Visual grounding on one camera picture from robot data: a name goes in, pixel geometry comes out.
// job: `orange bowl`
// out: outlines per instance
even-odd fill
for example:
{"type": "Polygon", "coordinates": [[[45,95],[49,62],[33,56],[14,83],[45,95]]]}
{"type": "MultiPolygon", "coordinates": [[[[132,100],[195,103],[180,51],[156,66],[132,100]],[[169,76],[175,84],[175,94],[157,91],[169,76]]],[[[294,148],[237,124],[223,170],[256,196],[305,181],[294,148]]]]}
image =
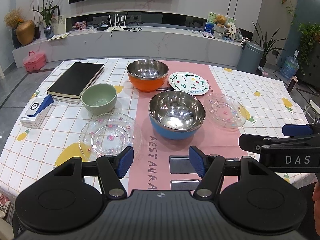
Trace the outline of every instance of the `orange bowl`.
{"type": "Polygon", "coordinates": [[[152,92],[161,87],[167,79],[169,68],[156,60],[137,60],[127,67],[129,80],[137,89],[152,92]]]}
{"type": "Polygon", "coordinates": [[[142,92],[152,92],[161,87],[167,79],[167,76],[156,80],[141,80],[129,75],[130,82],[142,92]]]}

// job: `black notebook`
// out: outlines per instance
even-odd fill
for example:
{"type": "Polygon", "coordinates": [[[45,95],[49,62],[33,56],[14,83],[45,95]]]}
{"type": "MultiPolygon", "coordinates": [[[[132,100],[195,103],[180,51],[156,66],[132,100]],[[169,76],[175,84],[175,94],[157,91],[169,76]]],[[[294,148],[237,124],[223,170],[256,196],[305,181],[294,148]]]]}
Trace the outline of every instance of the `black notebook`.
{"type": "Polygon", "coordinates": [[[47,90],[47,93],[52,96],[79,99],[102,69],[103,64],[75,62],[47,90]]]}

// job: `screw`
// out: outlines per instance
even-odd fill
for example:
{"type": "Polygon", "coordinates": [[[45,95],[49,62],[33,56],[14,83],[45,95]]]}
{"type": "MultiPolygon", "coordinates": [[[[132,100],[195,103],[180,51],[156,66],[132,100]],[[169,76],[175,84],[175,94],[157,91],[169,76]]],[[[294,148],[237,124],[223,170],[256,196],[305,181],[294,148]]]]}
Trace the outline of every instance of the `screw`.
{"type": "Polygon", "coordinates": [[[124,191],[120,188],[113,188],[109,190],[109,195],[113,197],[121,197],[124,194],[124,191]]]}
{"type": "Polygon", "coordinates": [[[197,190],[197,194],[200,197],[209,197],[212,194],[212,191],[206,188],[201,188],[197,190]]]}

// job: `human hand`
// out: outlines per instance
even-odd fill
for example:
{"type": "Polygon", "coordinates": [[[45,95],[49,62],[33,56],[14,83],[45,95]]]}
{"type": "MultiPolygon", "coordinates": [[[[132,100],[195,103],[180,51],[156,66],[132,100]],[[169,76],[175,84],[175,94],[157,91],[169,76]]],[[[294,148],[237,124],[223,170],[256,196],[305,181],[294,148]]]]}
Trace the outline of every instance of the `human hand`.
{"type": "Polygon", "coordinates": [[[320,236],[320,184],[316,183],[313,190],[312,200],[315,202],[315,211],[313,213],[316,223],[316,232],[320,236]]]}

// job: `wall outlet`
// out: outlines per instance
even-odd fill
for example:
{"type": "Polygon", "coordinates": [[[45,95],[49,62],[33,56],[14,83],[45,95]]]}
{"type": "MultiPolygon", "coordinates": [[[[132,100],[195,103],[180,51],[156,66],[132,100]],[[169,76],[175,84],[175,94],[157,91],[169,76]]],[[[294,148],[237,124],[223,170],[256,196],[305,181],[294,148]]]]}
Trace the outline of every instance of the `wall outlet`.
{"type": "Polygon", "coordinates": [[[141,15],[127,15],[126,22],[141,22],[141,15]]]}
{"type": "Polygon", "coordinates": [[[272,55],[276,55],[276,56],[278,56],[278,55],[279,55],[279,51],[277,51],[277,50],[273,49],[273,50],[272,50],[272,55]]]}

